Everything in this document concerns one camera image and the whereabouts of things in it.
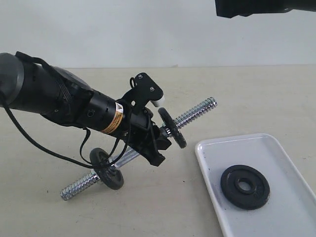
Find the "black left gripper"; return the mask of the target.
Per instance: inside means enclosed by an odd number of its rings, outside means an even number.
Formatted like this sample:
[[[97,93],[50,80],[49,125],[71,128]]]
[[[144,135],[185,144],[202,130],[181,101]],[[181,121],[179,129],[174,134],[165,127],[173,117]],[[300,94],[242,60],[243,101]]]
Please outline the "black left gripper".
[[[152,121],[153,113],[143,108],[138,114],[134,107],[127,103],[119,103],[120,123],[118,138],[126,147],[139,148],[142,155],[153,166],[160,166],[165,157],[159,150],[167,150],[171,142],[164,136],[161,129]]]

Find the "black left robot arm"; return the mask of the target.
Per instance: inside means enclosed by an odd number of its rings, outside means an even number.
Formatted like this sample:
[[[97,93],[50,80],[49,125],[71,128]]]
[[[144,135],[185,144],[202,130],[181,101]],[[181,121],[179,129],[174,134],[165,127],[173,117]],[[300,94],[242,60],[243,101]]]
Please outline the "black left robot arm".
[[[152,121],[147,103],[162,99],[163,91],[146,73],[130,82],[130,90],[113,99],[40,58],[22,52],[0,55],[1,107],[39,114],[61,126],[108,134],[159,166],[164,161],[161,151],[171,142]]]

